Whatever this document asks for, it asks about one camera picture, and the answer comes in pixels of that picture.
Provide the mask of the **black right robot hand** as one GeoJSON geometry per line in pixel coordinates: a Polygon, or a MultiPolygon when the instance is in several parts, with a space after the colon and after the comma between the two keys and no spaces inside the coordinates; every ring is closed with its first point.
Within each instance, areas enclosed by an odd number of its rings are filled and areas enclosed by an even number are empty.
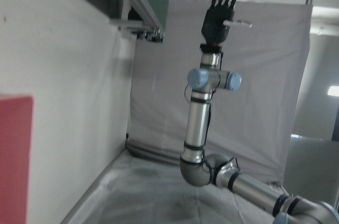
{"type": "Polygon", "coordinates": [[[207,44],[219,45],[228,36],[231,26],[252,27],[246,20],[234,21],[234,7],[237,0],[212,0],[207,9],[201,33],[207,44]]]}

